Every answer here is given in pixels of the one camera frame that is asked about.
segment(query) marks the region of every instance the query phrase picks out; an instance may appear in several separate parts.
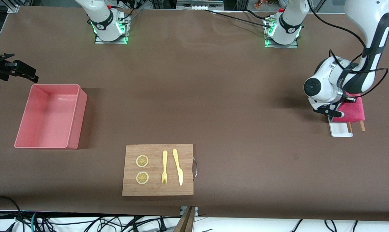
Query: pink bin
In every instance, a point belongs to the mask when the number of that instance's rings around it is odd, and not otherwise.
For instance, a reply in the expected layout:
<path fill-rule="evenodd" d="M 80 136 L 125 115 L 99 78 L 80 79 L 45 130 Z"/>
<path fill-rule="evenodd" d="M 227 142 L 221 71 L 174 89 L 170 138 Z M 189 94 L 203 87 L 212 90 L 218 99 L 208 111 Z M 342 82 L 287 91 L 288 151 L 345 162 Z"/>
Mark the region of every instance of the pink bin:
<path fill-rule="evenodd" d="M 33 85 L 14 147 L 77 149 L 86 101 L 79 85 Z"/>

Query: cutting board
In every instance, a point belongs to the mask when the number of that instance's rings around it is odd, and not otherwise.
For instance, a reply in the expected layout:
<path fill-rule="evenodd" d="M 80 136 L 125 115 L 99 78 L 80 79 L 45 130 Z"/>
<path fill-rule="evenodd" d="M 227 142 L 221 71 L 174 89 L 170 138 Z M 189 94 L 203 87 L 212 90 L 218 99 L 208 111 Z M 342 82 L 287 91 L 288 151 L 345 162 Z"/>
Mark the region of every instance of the cutting board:
<path fill-rule="evenodd" d="M 183 170 L 183 185 L 179 185 L 177 167 L 172 150 L 177 149 L 179 165 Z M 162 185 L 163 151 L 168 151 L 167 185 Z M 136 159 L 148 157 L 145 167 L 139 167 Z M 193 195 L 193 144 L 141 144 L 127 145 L 124 159 L 123 196 L 182 196 Z M 140 172 L 149 174 L 147 183 L 137 183 Z"/>

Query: yellow lemon slice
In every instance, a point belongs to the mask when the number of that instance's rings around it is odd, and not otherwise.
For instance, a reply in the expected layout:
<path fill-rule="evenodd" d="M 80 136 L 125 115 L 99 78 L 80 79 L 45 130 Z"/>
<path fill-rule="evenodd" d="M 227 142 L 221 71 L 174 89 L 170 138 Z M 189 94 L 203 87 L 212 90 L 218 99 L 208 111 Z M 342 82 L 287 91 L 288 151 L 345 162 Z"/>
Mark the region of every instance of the yellow lemon slice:
<path fill-rule="evenodd" d="M 137 157 L 136 159 L 136 164 L 137 166 L 139 167 L 146 167 L 146 165 L 149 163 L 149 158 L 147 158 L 147 156 L 145 155 L 141 155 L 139 157 Z"/>
<path fill-rule="evenodd" d="M 137 183 L 144 185 L 145 183 L 147 183 L 147 181 L 149 181 L 149 174 L 146 172 L 138 173 L 136 176 L 136 181 Z"/>

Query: knife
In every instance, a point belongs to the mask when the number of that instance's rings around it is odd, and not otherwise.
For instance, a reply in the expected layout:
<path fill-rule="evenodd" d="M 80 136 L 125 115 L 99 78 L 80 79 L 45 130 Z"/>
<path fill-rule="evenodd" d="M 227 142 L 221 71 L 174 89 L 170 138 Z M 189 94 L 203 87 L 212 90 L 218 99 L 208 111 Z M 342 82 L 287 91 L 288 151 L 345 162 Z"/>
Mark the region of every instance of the knife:
<path fill-rule="evenodd" d="M 177 154 L 177 150 L 173 149 L 173 157 L 174 161 L 176 162 L 176 167 L 177 167 L 177 174 L 179 175 L 179 185 L 183 185 L 183 170 L 180 168 L 179 165 L 179 156 Z"/>

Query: pink towel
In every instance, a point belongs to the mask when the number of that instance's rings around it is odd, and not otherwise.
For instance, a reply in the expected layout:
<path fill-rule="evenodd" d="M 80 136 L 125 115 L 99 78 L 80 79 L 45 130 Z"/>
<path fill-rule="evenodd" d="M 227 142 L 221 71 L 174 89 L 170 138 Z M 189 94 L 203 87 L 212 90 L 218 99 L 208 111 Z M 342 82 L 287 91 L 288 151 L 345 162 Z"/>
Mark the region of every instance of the pink towel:
<path fill-rule="evenodd" d="M 359 94 L 355 94 L 355 95 L 348 94 L 348 95 L 349 96 L 359 96 Z M 332 120 L 333 122 L 357 123 L 359 121 L 365 120 L 364 105 L 362 104 L 361 97 L 356 99 L 355 103 L 342 103 L 337 110 L 345 113 L 345 116 L 343 116 L 341 118 L 334 117 Z"/>

